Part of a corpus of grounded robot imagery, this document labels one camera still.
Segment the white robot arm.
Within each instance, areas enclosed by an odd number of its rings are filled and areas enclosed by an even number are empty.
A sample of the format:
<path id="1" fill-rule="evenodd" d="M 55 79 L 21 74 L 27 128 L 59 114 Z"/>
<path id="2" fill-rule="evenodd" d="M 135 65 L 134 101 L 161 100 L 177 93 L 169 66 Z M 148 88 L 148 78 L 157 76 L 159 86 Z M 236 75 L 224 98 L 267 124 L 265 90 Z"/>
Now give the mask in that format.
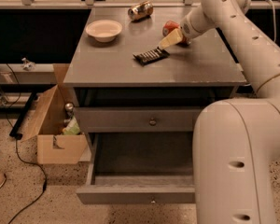
<path id="1" fill-rule="evenodd" d="M 280 48 L 244 14 L 244 0 L 201 0 L 180 22 L 193 39 L 224 34 L 256 96 L 210 104 L 196 120 L 197 224 L 276 224 L 270 164 L 280 159 Z"/>

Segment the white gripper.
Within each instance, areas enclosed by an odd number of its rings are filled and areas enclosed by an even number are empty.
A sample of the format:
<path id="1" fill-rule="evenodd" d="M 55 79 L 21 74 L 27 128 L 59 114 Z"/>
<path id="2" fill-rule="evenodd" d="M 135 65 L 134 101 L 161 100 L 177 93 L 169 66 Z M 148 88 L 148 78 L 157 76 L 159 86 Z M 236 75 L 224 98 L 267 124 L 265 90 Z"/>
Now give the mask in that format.
<path id="1" fill-rule="evenodd" d="M 176 45 L 183 40 L 183 36 L 192 40 L 215 27 L 215 24 L 204 14 L 203 8 L 196 7 L 181 20 L 181 30 L 175 28 L 159 42 L 158 48 L 166 49 L 172 45 Z"/>

